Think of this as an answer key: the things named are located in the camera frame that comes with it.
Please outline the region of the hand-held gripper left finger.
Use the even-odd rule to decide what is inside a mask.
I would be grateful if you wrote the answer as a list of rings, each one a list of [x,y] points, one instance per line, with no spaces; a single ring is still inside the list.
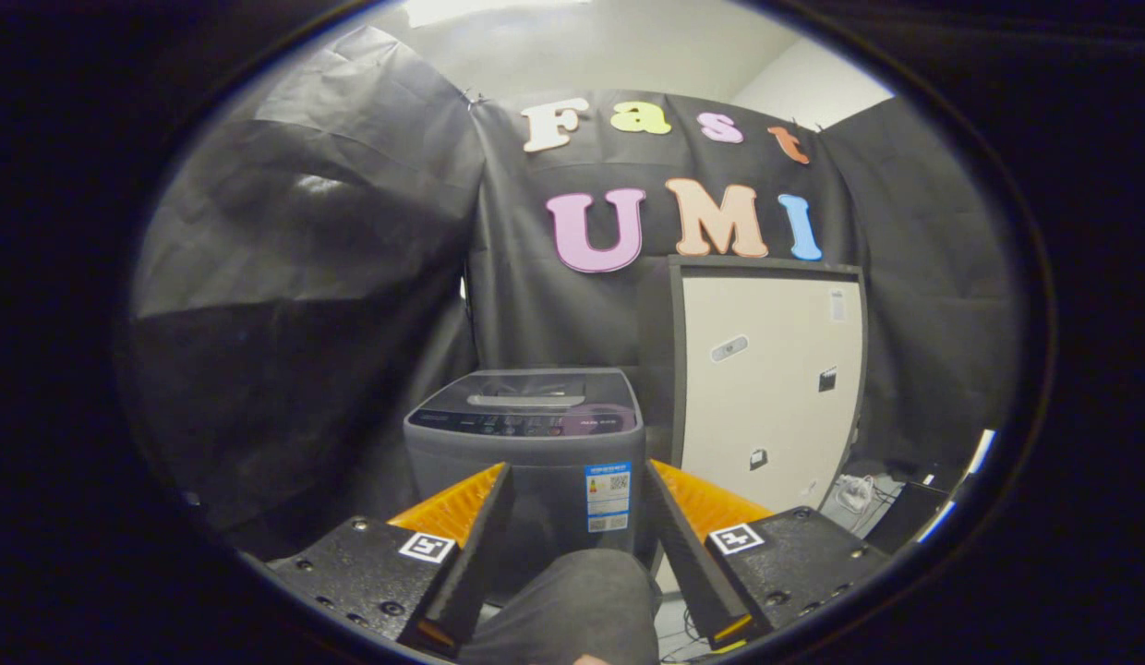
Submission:
[[[344,518],[270,571],[298,600],[369,635],[457,652],[491,588],[514,497],[512,466],[495,464],[387,521]]]

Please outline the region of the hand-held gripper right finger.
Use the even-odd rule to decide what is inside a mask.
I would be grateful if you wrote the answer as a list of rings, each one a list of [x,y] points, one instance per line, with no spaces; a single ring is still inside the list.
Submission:
[[[643,501],[694,626],[719,652],[834,605],[892,559],[821,510],[772,513],[654,459]]]

